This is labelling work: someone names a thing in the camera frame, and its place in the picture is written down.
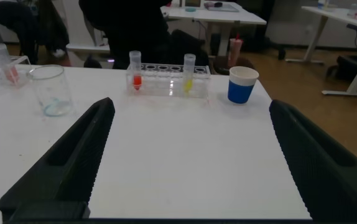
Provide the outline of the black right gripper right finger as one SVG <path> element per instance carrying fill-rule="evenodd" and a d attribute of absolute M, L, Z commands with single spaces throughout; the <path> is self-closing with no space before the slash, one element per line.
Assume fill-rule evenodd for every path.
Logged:
<path fill-rule="evenodd" d="M 269 112 L 312 219 L 357 222 L 357 157 L 292 105 L 273 100 Z"/>

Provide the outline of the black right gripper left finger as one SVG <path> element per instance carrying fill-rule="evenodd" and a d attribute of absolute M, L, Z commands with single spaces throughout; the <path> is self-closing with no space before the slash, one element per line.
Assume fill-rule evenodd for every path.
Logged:
<path fill-rule="evenodd" d="M 2 220 L 74 220 L 89 215 L 114 114 L 110 98 L 92 104 L 1 197 Z"/>

